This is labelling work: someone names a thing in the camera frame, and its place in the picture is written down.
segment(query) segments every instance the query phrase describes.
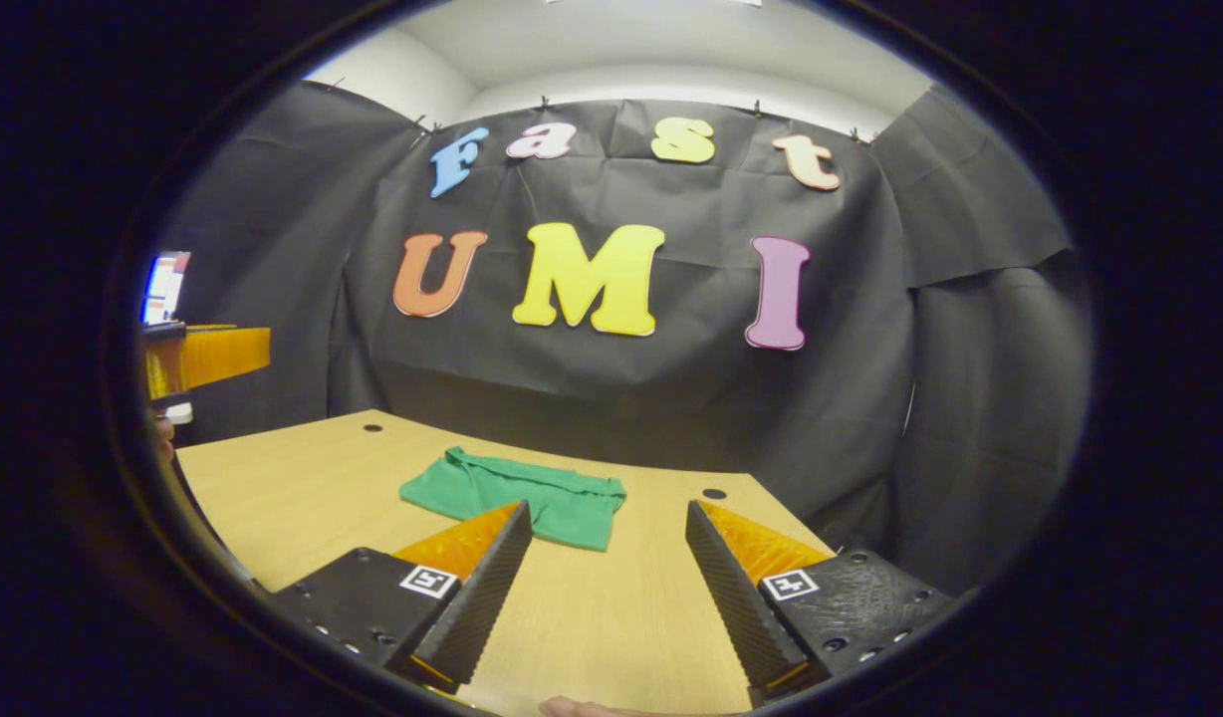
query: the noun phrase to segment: green cloth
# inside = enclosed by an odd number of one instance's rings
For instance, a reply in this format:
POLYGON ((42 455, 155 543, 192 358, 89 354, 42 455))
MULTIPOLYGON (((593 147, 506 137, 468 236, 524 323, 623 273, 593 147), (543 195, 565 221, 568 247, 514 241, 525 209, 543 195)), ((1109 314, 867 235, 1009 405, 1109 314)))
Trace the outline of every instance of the green cloth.
POLYGON ((424 474, 401 485, 399 496, 459 521, 526 499, 536 537, 605 551, 612 514, 625 503, 625 487, 616 478, 449 448, 424 474))

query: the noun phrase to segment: black curtain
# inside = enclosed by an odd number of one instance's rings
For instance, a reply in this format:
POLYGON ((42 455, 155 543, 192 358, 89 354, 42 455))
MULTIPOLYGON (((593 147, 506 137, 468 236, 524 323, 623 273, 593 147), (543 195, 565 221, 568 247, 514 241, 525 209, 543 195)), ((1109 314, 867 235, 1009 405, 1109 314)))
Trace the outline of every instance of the black curtain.
MULTIPOLYGON (((997 132, 942 89, 862 146, 657 100, 517 110, 430 135, 303 83, 219 152, 163 245, 193 253, 185 321, 273 328, 269 368, 196 392, 202 440, 375 407, 549 453, 752 472, 829 543, 870 541, 950 591, 1038 520, 1088 390, 1088 301, 1058 214, 997 132), (711 124, 715 157, 657 159, 656 125, 670 116, 711 124), (578 128, 570 153, 508 158, 542 122, 578 128), (476 127, 489 135, 470 176, 430 199, 430 155, 476 127), (790 176, 770 146, 789 135, 829 147, 839 190, 790 176), (588 317, 512 322, 526 236, 544 221, 574 224, 592 257, 624 224, 665 232, 653 335, 598 333, 588 317), (399 312, 404 241, 457 231, 489 236, 457 302, 435 318, 399 312), (745 344, 753 236, 811 250, 807 343, 794 352, 745 344)), ((449 258, 444 241, 426 289, 449 258)))
POLYGON ((302 82, 216 150, 166 219, 160 245, 192 253, 179 317, 270 327, 270 366, 194 389, 182 439, 328 416, 341 268, 369 221, 369 187, 417 135, 382 104, 302 82))

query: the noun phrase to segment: human hand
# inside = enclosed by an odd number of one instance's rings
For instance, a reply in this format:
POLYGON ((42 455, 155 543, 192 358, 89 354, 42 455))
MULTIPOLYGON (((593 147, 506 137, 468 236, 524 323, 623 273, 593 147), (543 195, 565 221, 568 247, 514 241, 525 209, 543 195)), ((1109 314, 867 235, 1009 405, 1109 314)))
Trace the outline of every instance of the human hand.
POLYGON ((160 436, 160 444, 157 445, 160 455, 165 460, 174 460, 174 423, 169 418, 158 417, 155 420, 155 432, 160 436))
POLYGON ((538 705, 544 717, 702 717, 685 715, 664 715, 660 712, 640 712, 637 708, 610 708, 600 704, 576 702, 575 699, 552 697, 538 705))

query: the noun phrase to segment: blue letter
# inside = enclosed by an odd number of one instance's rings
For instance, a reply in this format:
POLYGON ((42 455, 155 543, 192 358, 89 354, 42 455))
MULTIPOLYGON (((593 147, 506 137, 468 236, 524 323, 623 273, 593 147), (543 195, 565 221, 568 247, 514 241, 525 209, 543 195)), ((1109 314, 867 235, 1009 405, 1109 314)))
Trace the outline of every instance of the blue letter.
POLYGON ((475 163, 479 157, 479 146, 475 142, 483 139, 483 137, 488 137, 488 127, 476 128, 470 135, 430 155, 430 163, 434 163, 434 190, 430 191, 430 199, 451 190, 461 184, 461 180, 470 176, 470 169, 462 168, 461 164, 475 163))

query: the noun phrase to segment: table surface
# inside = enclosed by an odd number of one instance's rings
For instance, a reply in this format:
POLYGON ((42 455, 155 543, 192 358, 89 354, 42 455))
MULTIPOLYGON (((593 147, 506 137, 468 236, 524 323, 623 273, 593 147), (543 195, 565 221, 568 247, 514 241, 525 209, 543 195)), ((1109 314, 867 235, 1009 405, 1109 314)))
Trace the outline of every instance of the table surface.
POLYGON ((455 525, 399 498, 402 482, 455 445, 616 477, 629 494, 607 553, 533 540, 457 699, 504 717, 534 716, 556 694, 653 712, 748 708, 744 672, 684 538, 689 500, 725 491, 717 504, 830 553, 748 474, 563 458, 380 411, 182 448, 179 459, 235 558, 279 591, 347 549, 393 553, 455 525))

